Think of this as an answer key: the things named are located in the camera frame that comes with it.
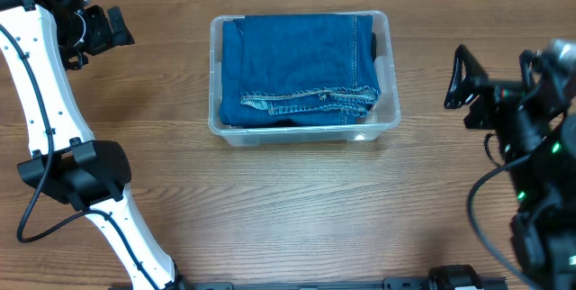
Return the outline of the blue denim jeans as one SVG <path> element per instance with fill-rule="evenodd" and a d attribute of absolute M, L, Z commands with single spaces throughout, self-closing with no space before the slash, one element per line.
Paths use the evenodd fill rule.
<path fill-rule="evenodd" d="M 346 125 L 379 101 L 373 18 L 254 15 L 222 25 L 220 121 L 245 128 Z"/>

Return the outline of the black cloth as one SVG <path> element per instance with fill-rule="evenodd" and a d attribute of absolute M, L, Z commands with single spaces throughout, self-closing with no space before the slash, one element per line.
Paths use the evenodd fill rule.
<path fill-rule="evenodd" d="M 372 62 L 375 62 L 376 58 L 378 57 L 377 46 L 378 46 L 377 36 L 374 32 L 372 32 L 372 34 L 371 34 L 371 49 L 370 49 Z"/>

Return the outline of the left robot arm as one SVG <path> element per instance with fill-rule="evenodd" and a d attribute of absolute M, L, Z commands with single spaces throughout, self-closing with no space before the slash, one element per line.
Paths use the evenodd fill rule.
<path fill-rule="evenodd" d="M 68 71 L 133 37 L 118 7 L 90 0 L 1 0 L 1 51 L 27 124 L 27 161 L 17 167 L 36 195 L 73 207 L 107 239 L 135 289 L 186 289 L 131 191 L 122 146 L 98 140 L 79 111 Z"/>

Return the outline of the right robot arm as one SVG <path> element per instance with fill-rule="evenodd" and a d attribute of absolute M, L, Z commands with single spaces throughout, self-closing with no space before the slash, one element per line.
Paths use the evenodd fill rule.
<path fill-rule="evenodd" d="M 492 80 L 468 48 L 454 52 L 444 106 L 468 106 L 466 128 L 499 141 L 503 163 L 472 186 L 466 212 L 474 233 L 498 262 L 532 289 L 575 287 L 575 45 L 553 40 L 519 56 L 518 81 Z M 473 200 L 480 187 L 508 172 L 518 201 L 510 239 L 513 266 L 477 222 Z"/>

